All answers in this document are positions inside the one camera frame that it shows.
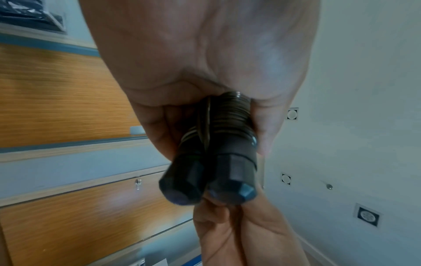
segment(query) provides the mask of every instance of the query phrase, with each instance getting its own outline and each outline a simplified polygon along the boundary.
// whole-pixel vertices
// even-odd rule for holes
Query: wall outlet
[[[354,217],[371,224],[372,226],[379,227],[381,216],[381,213],[373,209],[362,206],[358,203],[355,205]]]
[[[298,108],[290,108],[286,115],[287,120],[298,120]]]
[[[285,184],[291,185],[291,176],[285,173],[281,173],[281,181]]]

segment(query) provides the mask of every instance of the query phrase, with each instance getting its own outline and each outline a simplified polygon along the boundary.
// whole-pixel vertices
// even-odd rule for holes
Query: white wall
[[[271,201],[341,266],[421,265],[420,14],[419,0],[323,1],[299,119],[266,158]]]

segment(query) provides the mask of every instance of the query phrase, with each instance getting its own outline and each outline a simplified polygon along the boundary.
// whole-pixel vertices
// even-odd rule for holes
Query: blue trim
[[[94,48],[87,48],[65,43],[55,43],[40,39],[26,38],[9,34],[0,34],[0,43],[100,57],[100,53],[97,49]]]
[[[105,139],[96,139],[96,140],[31,145],[31,146],[23,146],[23,147],[0,148],[0,153],[12,153],[12,152],[32,151],[32,150],[37,150],[37,149],[73,147],[73,146],[81,146],[81,145],[87,145],[87,144],[100,144],[100,143],[120,142],[120,141],[127,141],[127,140],[147,139],[147,138],[148,137],[146,135],[142,135],[142,136],[133,136],[133,137],[125,137],[125,138],[105,138]]]
[[[199,256],[195,257],[194,259],[192,259],[191,261],[184,264],[183,266],[195,266],[195,265],[199,264],[201,261],[202,261],[202,255],[199,255]]]

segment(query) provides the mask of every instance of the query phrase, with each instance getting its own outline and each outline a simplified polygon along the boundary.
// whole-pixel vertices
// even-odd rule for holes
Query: hand
[[[319,0],[80,0],[102,59],[168,159],[194,104],[228,90],[253,99],[269,152],[306,75]]]
[[[242,206],[225,206],[207,196],[195,206],[193,221],[203,266],[308,266],[283,215],[262,189]]]

